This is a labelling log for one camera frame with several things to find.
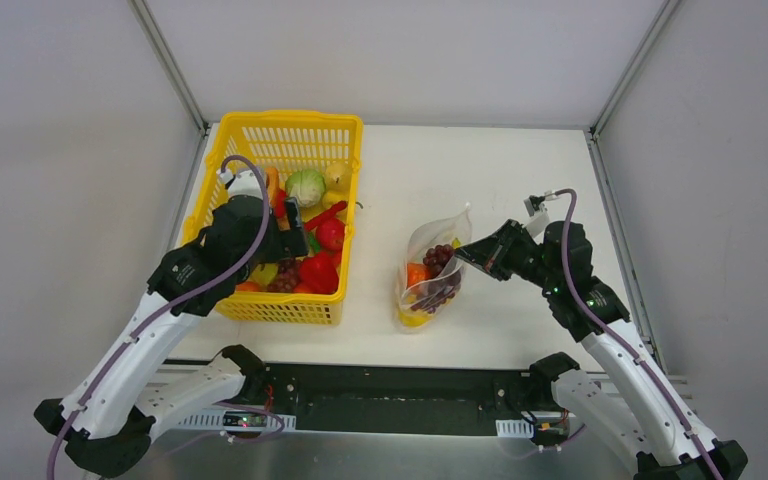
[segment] yellow fruit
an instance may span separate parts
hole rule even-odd
[[[348,192],[352,186],[352,169],[346,162],[334,162],[325,169],[325,188]]]
[[[348,192],[338,192],[336,190],[326,190],[325,195],[322,196],[322,208],[328,210],[335,203],[345,200],[349,201]]]

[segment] yellow basket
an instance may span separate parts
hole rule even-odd
[[[207,156],[204,182],[192,215],[183,226],[184,243],[213,222],[213,209],[228,201],[228,193],[216,171],[229,155],[242,155],[252,163],[278,169],[281,182],[301,169],[320,172],[334,162],[348,162],[352,170],[349,206],[338,218],[346,224],[346,239],[340,261],[340,285],[332,295],[240,292],[216,305],[216,310],[234,320],[266,322],[340,323],[343,298],[349,278],[349,252],[354,236],[355,200],[360,172],[363,122],[354,115],[331,115],[301,110],[272,110],[262,113],[233,112],[222,117],[213,150]],[[322,209],[304,209],[303,218]]]

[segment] transparent bag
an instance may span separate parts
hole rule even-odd
[[[425,325],[455,298],[466,264],[454,257],[454,249],[471,238],[469,204],[454,217],[414,230],[396,275],[397,318],[403,326],[413,329]]]

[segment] bunch of grapes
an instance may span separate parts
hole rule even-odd
[[[299,265],[301,262],[295,258],[288,258],[278,262],[278,275],[266,286],[267,292],[293,293],[296,285],[301,283],[299,278]]]
[[[437,278],[443,273],[446,265],[455,256],[455,249],[451,245],[437,245],[425,252],[422,263],[428,267],[431,278]],[[455,297],[461,288],[461,271],[452,272],[445,281],[430,282],[425,297],[411,305],[411,310],[423,310],[430,314],[437,312],[437,308]]]

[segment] white wall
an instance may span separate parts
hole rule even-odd
[[[34,408],[133,311],[197,136],[126,2],[32,3],[0,1],[0,478],[43,478]]]
[[[205,116],[589,126],[663,0],[151,0]]]
[[[668,364],[768,478],[768,0],[685,2],[601,151]]]

